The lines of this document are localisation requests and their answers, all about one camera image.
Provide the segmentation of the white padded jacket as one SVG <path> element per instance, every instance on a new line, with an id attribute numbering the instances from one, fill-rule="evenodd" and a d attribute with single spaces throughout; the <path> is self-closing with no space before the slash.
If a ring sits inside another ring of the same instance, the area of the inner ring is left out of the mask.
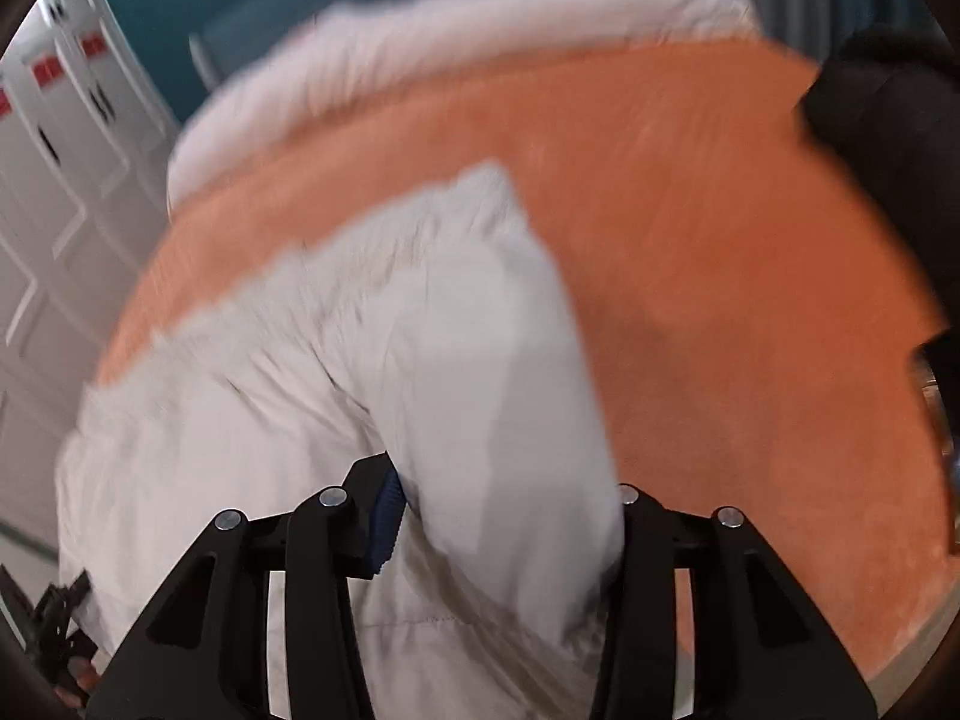
<path id="1" fill-rule="evenodd" d="M 562 278 L 485 163 L 291 250 L 90 388 L 57 463 L 60 574 L 115 652 L 224 509 L 392 458 L 410 510 L 352 590 L 382 718 L 583 718 L 619 561 L 612 452 Z"/>

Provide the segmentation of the orange plush bed blanket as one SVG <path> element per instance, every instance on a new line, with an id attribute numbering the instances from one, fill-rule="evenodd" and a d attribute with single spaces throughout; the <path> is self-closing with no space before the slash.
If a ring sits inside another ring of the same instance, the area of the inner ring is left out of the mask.
<path id="1" fill-rule="evenodd" d="M 944 322 L 866 195 L 805 137 L 815 70 L 757 41 L 540 55 L 311 122 L 194 195 L 99 374 L 293 244 L 493 158 L 562 267 L 625 476 L 742 507 L 880 702 L 958 601 L 911 356 Z"/>

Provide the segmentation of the black smartphone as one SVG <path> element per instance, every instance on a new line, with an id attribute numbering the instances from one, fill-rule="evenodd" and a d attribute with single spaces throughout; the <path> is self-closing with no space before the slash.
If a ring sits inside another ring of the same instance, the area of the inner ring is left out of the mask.
<path id="1" fill-rule="evenodd" d="M 957 328 L 949 328 L 916 348 L 911 373 L 928 411 L 939 445 L 940 468 L 946 485 L 949 514 L 949 551 L 958 553 L 958 385 L 960 385 L 960 340 Z"/>

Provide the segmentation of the white panelled wardrobe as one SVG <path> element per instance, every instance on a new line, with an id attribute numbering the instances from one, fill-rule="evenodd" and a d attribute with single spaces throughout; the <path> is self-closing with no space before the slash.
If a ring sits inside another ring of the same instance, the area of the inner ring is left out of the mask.
<path id="1" fill-rule="evenodd" d="M 166 231 L 179 133 L 107 0 L 36 0 L 2 57 L 2 522 L 57 543 L 53 470 Z"/>

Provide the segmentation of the black quilted jacket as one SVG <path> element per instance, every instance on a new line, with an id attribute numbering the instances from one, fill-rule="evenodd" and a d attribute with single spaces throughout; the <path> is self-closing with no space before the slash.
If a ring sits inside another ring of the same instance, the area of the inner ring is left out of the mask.
<path id="1" fill-rule="evenodd" d="M 800 98 L 958 322 L 958 54 L 888 29 L 851 36 Z"/>

